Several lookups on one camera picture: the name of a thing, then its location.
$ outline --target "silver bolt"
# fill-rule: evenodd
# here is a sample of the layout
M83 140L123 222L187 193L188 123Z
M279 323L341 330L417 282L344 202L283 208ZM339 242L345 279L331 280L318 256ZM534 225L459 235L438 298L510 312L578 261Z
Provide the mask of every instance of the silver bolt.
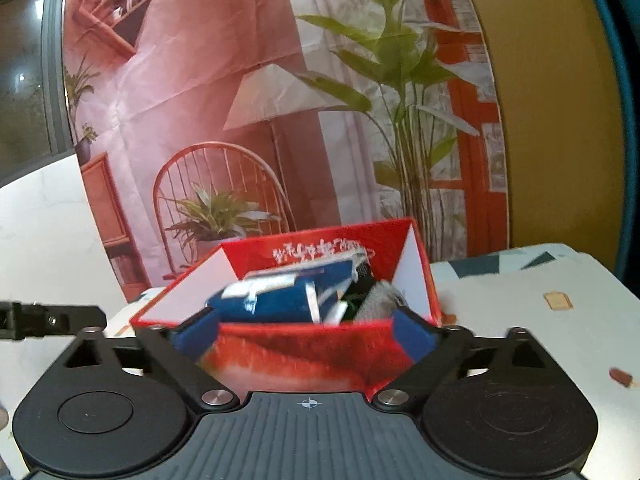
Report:
M202 402L210 406L224 406L234 400L231 392L226 390L209 390L202 394Z
M384 390L378 394L378 400L387 406L400 406L409 400L409 395L402 390Z

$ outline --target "window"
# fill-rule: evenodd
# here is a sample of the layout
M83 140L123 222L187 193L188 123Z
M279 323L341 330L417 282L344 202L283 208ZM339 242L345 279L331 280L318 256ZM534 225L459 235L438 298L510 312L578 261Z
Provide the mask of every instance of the window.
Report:
M44 0L0 0L0 179L52 152L44 109Z
M0 186L72 153L63 0L0 0Z

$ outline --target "vase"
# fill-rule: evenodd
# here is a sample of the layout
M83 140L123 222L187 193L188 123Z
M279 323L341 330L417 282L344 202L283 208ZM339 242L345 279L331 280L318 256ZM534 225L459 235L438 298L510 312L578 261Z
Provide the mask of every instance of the vase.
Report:
M91 158L91 142L86 137L80 139L76 144L76 155L78 156L78 164L84 166Z
M213 249L218 247L223 242L233 242L239 240L239 236L231 236L229 238L222 238L220 240L196 240L196 248L198 250L198 259L201 260Z

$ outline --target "wooden chair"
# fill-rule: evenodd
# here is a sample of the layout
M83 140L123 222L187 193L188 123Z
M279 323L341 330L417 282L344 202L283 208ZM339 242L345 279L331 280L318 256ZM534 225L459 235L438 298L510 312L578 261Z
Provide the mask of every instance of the wooden chair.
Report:
M193 184L207 191L238 191L261 211L279 217L278 221L258 223L265 235L295 230L291 206L275 172L251 150L228 142L200 142L180 150L158 172L153 187L154 211L164 252L175 279L198 259L194 242L183 245L185 235L174 238L166 228L178 223L182 215L173 200L194 198Z

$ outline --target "chair backrest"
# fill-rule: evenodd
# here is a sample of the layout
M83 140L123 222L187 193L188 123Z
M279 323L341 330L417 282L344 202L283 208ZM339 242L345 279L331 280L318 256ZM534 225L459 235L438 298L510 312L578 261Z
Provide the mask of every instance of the chair backrest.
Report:
M251 150L228 142L200 142L180 150L158 172L153 188L154 211L164 251L172 275L193 265L199 257L193 241L184 243L185 234L167 232L184 217L174 201L195 196L193 184L209 192L236 191L259 210L277 216L277 221L260 221L262 233L279 234L295 230L289 200L275 172Z

